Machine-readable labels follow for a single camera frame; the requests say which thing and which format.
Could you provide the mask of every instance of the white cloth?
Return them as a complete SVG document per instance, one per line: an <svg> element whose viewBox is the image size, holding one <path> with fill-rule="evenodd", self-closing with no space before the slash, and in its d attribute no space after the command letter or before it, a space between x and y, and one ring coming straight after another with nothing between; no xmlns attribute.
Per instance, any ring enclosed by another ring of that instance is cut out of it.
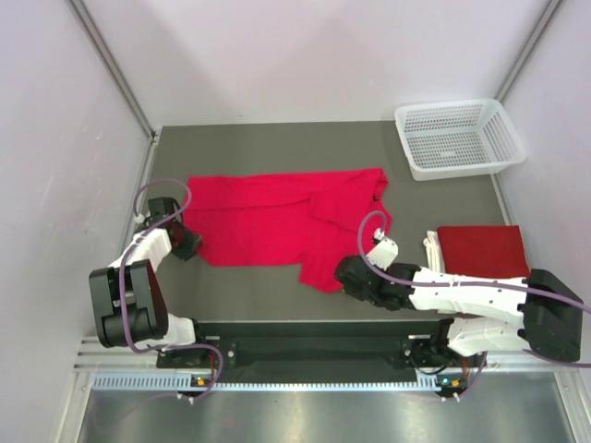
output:
<svg viewBox="0 0 591 443"><path fill-rule="evenodd" d="M429 269L437 272L445 272L445 262L441 253L440 238L435 231L427 231L427 238L423 240L427 250L427 263Z"/></svg>

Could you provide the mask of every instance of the laundry basket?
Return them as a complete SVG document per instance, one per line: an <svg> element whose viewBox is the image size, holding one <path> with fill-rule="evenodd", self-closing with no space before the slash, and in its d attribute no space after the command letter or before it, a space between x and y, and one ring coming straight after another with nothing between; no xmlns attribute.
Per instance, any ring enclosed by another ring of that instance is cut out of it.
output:
<svg viewBox="0 0 591 443"><path fill-rule="evenodd" d="M496 100L403 106L395 118L415 180L495 174L525 160L513 123Z"/></svg>

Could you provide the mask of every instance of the dark red towel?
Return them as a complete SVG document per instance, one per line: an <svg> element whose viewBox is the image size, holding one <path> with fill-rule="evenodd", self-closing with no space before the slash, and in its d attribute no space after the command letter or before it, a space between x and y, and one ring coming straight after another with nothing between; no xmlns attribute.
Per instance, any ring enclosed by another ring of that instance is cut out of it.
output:
<svg viewBox="0 0 591 443"><path fill-rule="evenodd" d="M519 226L441 226L445 271L489 279L529 276Z"/></svg>
<svg viewBox="0 0 591 443"><path fill-rule="evenodd" d="M386 212L381 169L336 173L191 177L187 227L199 233L199 253L214 266L302 264L299 280L324 292L338 291L339 261L357 254L356 234L372 210ZM392 218L388 216L388 228ZM374 218L364 245L380 227Z"/></svg>

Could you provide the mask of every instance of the gray table surface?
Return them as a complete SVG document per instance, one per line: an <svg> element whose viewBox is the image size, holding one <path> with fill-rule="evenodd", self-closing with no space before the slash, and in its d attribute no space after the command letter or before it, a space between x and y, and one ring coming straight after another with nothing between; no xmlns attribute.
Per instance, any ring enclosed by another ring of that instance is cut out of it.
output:
<svg viewBox="0 0 591 443"><path fill-rule="evenodd" d="M415 181L393 122L241 126L167 126L151 178L340 171L381 167L390 180L383 202L394 217L399 261L427 265L423 239L442 225L503 224L489 176ZM149 197L183 198L174 185ZM158 280L169 310L200 320L425 318L389 312L344 293L321 293L297 281L299 266L208 266L201 258L168 257Z"/></svg>

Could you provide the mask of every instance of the folded towel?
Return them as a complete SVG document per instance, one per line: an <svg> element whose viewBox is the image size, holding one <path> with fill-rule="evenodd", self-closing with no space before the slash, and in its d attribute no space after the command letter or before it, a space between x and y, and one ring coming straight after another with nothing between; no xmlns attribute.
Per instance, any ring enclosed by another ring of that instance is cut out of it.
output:
<svg viewBox="0 0 591 443"><path fill-rule="evenodd" d="M450 274L489 279L529 276L519 226L441 226L437 234Z"/></svg>

